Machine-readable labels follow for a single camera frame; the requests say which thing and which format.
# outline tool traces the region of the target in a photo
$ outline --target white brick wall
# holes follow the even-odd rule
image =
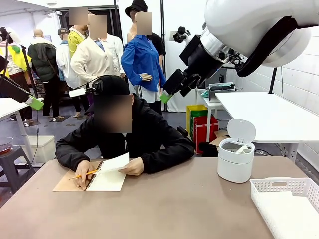
[[[319,115],[319,26],[312,28],[311,41],[293,62],[283,66],[284,97]],[[268,91],[273,69],[259,67],[256,72],[239,78],[235,70],[228,70],[227,81],[234,81],[245,92]],[[282,96],[281,68],[278,68],[274,93]],[[301,143],[298,153],[319,171],[319,143]]]

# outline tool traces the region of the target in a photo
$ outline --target person's right hand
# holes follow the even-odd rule
[[[140,76],[142,78],[142,81],[151,81],[152,79],[152,76],[148,73],[141,73]]]
[[[75,185],[78,188],[81,187],[83,190],[85,190],[86,173],[91,172],[93,170],[93,166],[88,160],[81,161],[75,172],[75,176],[81,175],[81,177],[74,179]],[[88,175],[88,179],[90,180],[92,176],[93,174]]]

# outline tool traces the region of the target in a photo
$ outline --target notebook page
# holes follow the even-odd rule
[[[103,162],[101,171],[94,176],[86,191],[120,191],[125,174],[118,172],[130,161],[129,153]]]

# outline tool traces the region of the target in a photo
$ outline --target brown table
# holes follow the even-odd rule
[[[47,162],[0,209],[3,239],[272,239],[250,183],[217,175],[196,158],[153,175],[126,177],[121,192],[53,192],[67,169]],[[306,177],[289,159],[256,157],[252,178]]]

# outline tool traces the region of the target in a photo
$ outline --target open lid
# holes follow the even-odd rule
[[[256,137],[254,125],[243,119],[232,119],[227,129],[229,136],[240,143],[252,142]]]

